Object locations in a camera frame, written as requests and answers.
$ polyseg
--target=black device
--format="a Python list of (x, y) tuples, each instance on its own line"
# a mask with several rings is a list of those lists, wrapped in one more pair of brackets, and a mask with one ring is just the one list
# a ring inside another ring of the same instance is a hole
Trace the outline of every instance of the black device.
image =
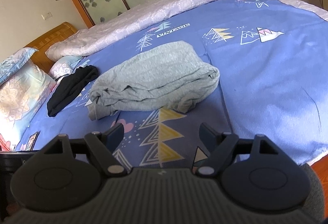
[[(203, 123), (199, 136), (211, 154), (196, 174), (190, 168), (128, 173), (111, 154), (123, 135), (116, 124), (84, 139), (55, 137), (13, 175), (10, 189), (23, 209), (6, 223), (316, 223), (301, 210), (307, 175), (264, 135), (239, 139)], [(76, 154), (86, 154), (89, 164)], [(250, 157), (235, 162), (240, 154)]]

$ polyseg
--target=wooden floor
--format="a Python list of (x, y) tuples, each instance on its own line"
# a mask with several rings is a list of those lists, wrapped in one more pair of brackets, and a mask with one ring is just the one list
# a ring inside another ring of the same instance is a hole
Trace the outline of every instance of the wooden floor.
[(317, 173), (325, 193), (325, 216), (328, 217), (328, 155), (312, 165)]

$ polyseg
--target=screw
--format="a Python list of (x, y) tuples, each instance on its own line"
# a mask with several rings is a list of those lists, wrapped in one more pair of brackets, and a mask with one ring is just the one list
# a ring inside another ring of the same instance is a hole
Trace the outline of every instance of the screw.
[(122, 173), (124, 171), (124, 167), (120, 166), (120, 165), (111, 165), (107, 168), (109, 173), (112, 174), (119, 174)]
[(214, 173), (214, 168), (212, 167), (200, 167), (198, 172), (202, 175), (212, 175)]

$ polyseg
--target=wooden headboard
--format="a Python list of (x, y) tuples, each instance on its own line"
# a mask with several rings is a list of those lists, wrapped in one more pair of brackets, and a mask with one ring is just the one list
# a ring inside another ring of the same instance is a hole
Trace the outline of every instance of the wooden headboard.
[(39, 50), (33, 54), (31, 60), (45, 73), (48, 73), (51, 67), (55, 64), (55, 62), (50, 60), (46, 56), (45, 52), (54, 43), (64, 41), (76, 32), (77, 29), (72, 24), (64, 22), (61, 25), (36, 38), (34, 41), (30, 42), (25, 47), (31, 47)]

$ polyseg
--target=wall socket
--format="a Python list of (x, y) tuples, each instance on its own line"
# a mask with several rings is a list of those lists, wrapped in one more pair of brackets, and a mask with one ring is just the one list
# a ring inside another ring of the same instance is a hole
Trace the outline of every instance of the wall socket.
[(41, 15), (44, 20), (47, 20), (52, 17), (51, 12), (45, 13)]

